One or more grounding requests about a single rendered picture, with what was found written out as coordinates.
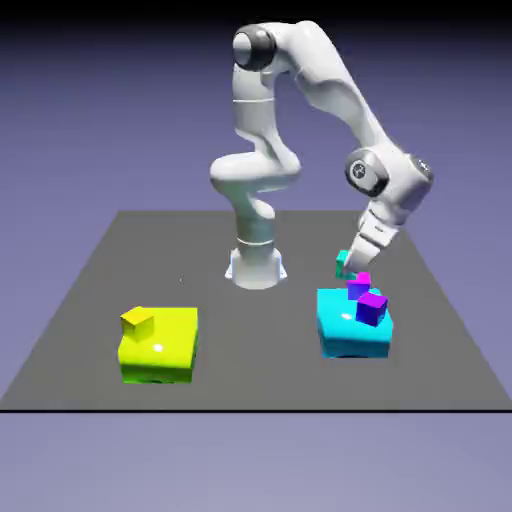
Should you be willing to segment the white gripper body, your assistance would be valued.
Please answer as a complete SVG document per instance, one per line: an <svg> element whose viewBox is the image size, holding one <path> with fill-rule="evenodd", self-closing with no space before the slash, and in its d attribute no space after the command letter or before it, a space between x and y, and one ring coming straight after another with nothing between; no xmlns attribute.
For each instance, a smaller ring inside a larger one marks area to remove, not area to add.
<svg viewBox="0 0 512 512"><path fill-rule="evenodd" d="M345 271L366 271L380 251L378 245L358 233L348 250L343 268Z"/></svg>

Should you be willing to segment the small teal cube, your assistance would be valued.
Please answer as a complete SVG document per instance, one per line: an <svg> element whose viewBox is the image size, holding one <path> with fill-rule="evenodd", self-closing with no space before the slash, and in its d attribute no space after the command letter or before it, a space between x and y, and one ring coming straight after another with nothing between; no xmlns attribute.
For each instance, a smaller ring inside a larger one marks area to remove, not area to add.
<svg viewBox="0 0 512 512"><path fill-rule="evenodd" d="M336 257L335 276L337 279L354 280L357 277L356 273L349 271L345 267L347 256L348 250L340 250Z"/></svg>

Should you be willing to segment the small magenta cube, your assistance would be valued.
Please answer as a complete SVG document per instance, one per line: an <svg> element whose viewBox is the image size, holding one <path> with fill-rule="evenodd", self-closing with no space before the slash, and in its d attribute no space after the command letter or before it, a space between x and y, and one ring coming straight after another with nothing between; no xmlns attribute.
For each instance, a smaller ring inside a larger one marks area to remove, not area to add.
<svg viewBox="0 0 512 512"><path fill-rule="evenodd" d="M347 295L349 300L357 301L371 288L369 272L360 272L354 279L347 281Z"/></svg>

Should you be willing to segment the small purple cube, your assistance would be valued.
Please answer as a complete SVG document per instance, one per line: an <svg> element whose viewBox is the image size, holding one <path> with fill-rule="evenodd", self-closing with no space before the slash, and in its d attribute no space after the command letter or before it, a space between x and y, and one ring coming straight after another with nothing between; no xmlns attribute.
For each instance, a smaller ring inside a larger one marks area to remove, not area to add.
<svg viewBox="0 0 512 512"><path fill-rule="evenodd" d="M371 327L377 327L384 319L388 306L388 297L378 290L363 293L357 300L356 320Z"/></svg>

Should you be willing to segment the small yellow cube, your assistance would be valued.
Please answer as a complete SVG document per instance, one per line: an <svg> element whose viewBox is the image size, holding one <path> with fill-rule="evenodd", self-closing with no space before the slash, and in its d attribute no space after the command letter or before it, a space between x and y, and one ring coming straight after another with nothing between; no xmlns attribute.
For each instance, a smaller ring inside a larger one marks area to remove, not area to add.
<svg viewBox="0 0 512 512"><path fill-rule="evenodd" d="M155 330L155 317L151 308L136 306L120 316L122 340L135 342L150 338Z"/></svg>

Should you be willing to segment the large cyan box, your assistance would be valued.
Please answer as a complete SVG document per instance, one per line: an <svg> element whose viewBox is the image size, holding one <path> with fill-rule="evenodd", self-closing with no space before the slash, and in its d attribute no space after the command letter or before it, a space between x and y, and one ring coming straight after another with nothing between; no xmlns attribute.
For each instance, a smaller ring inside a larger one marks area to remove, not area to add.
<svg viewBox="0 0 512 512"><path fill-rule="evenodd" d="M325 357L388 357L394 327L389 311L372 326L356 319L357 306L348 298L347 288L317 290L317 330Z"/></svg>

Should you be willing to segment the large yellow-green box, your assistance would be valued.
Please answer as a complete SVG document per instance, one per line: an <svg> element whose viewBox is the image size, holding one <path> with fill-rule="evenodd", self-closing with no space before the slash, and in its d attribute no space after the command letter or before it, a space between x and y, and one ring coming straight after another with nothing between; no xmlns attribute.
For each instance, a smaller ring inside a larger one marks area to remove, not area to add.
<svg viewBox="0 0 512 512"><path fill-rule="evenodd" d="M147 307L155 317L154 334L143 341L122 340L117 356L122 381L190 383L199 340L199 316L194 307Z"/></svg>

